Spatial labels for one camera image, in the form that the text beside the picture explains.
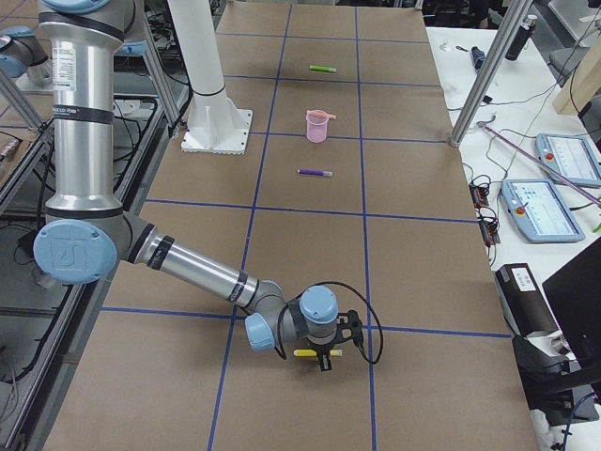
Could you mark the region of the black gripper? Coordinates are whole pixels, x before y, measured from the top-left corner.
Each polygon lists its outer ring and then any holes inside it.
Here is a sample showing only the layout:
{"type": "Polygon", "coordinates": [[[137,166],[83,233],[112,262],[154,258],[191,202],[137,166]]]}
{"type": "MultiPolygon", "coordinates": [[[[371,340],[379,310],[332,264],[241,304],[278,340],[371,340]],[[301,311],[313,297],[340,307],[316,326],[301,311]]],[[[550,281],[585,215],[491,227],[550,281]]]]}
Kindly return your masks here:
{"type": "Polygon", "coordinates": [[[331,353],[339,352],[339,349],[336,348],[336,336],[318,337],[309,335],[307,340],[309,348],[317,352],[320,370],[332,370],[331,353]]]}

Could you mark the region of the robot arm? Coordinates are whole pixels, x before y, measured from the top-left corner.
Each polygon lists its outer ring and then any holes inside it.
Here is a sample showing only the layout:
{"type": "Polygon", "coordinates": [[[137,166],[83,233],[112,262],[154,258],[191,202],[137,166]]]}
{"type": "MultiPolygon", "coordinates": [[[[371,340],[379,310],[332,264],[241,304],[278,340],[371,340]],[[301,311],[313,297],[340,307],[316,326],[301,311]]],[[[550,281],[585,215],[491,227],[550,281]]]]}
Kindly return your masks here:
{"type": "Polygon", "coordinates": [[[328,288],[307,288],[286,301],[271,281],[205,257],[123,209],[113,182],[114,56],[144,29],[138,1],[42,1],[39,25],[53,51],[55,192],[34,241],[39,267],[81,285],[126,260],[168,273],[248,313],[253,350],[306,339],[322,370],[342,339],[337,300],[328,288]]]}
{"type": "Polygon", "coordinates": [[[15,25],[1,30],[1,70],[11,79],[26,75],[38,87],[52,82],[52,60],[34,32],[15,25]]]}

